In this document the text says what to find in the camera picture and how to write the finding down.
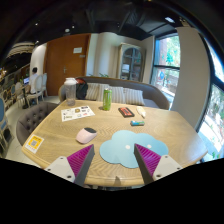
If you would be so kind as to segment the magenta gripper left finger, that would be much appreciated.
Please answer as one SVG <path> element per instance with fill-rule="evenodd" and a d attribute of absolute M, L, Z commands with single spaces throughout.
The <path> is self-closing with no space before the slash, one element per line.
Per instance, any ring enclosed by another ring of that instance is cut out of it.
<path fill-rule="evenodd" d="M 94 145 L 89 145 L 68 157 L 58 157 L 46 168 L 46 171 L 83 186 L 94 155 Z"/>

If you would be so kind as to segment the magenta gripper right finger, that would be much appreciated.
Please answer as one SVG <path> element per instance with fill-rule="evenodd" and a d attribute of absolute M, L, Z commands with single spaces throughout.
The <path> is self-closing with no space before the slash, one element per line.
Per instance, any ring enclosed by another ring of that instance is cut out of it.
<path fill-rule="evenodd" d="M 134 145 L 134 155 L 145 185 L 182 169 L 169 155 L 160 156 L 139 144 Z"/>

